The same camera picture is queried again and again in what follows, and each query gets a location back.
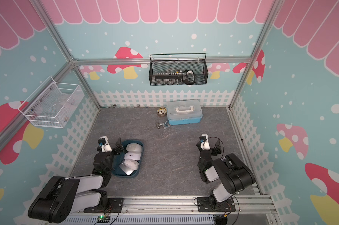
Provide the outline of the white mouse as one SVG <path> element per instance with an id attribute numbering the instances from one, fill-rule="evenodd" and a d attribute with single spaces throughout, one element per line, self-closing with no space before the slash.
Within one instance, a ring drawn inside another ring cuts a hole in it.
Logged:
<path id="1" fill-rule="evenodd" d="M 133 159 L 125 159 L 124 165 L 132 170 L 138 170 L 139 162 Z"/>
<path id="2" fill-rule="evenodd" d="M 143 146 L 138 143 L 130 143 L 126 146 L 126 150 L 131 153 L 142 153 Z"/>

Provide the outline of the grey mouse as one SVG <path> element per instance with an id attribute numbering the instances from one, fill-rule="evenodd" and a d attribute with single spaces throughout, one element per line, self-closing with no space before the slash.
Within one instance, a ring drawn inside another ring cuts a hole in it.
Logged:
<path id="1" fill-rule="evenodd" d="M 128 152 L 124 156 L 124 160 L 135 160 L 135 161 L 140 161 L 141 159 L 141 153 L 136 153 L 136 152 Z"/>

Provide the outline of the dark teal storage box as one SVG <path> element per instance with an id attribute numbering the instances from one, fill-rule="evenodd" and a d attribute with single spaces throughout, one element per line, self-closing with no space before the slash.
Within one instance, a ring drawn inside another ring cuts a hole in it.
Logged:
<path id="1" fill-rule="evenodd" d="M 124 163 L 124 156 L 126 153 L 128 153 L 128 151 L 126 150 L 126 146 L 130 143 L 138 143 L 140 145 L 143 146 L 143 151 L 142 151 L 142 155 L 141 155 L 141 159 L 139 162 L 139 167 L 138 167 L 138 170 L 135 170 L 131 175 L 127 176 L 124 174 L 124 172 L 119 168 L 119 165 L 121 163 Z M 143 153 L 144 153 L 144 145 L 142 142 L 138 141 L 138 140 L 125 140 L 122 142 L 122 145 L 123 145 L 123 148 L 124 148 L 124 151 L 123 153 L 121 153 L 120 155 L 118 156 L 115 156 L 114 157 L 114 164 L 113 164 L 113 171 L 112 171 L 112 174 L 116 177 L 119 177 L 119 178 L 135 178 L 138 174 L 139 174 L 139 169 L 140 169 L 140 165 L 141 165 L 141 161 L 142 161 L 142 156 L 143 156 Z"/>

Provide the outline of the silver mouse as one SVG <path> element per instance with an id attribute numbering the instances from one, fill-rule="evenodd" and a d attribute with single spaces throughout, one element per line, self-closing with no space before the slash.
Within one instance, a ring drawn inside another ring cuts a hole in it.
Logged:
<path id="1" fill-rule="evenodd" d="M 120 169 L 124 172 L 124 174 L 127 175 L 127 176 L 131 175 L 131 174 L 134 172 L 133 169 L 127 167 L 124 163 L 121 163 L 121 164 L 119 165 L 119 168 L 120 168 Z"/>

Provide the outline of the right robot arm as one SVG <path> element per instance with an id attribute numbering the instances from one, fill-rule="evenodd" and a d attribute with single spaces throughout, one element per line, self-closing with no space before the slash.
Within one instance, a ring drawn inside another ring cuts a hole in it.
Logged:
<path id="1" fill-rule="evenodd" d="M 218 187 L 208 197 L 196 198 L 199 212 L 235 212 L 234 197 L 237 193 L 255 183 L 252 171 L 233 153 L 223 158 L 213 159 L 220 154 L 221 142 L 211 148 L 207 141 L 196 144 L 200 151 L 198 168 L 201 180 L 205 183 L 220 181 Z"/>

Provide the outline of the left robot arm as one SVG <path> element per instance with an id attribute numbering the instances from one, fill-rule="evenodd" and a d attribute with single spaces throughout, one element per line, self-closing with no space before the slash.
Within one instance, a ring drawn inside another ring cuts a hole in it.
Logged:
<path id="1" fill-rule="evenodd" d="M 62 223 L 72 213 L 100 213 L 98 222 L 106 222 L 109 213 L 121 213 L 123 198 L 109 198 L 104 190 L 112 177 L 116 156 L 124 151 L 119 138 L 114 146 L 102 136 L 98 140 L 90 175 L 53 176 L 28 209 L 28 217 L 48 223 Z"/>

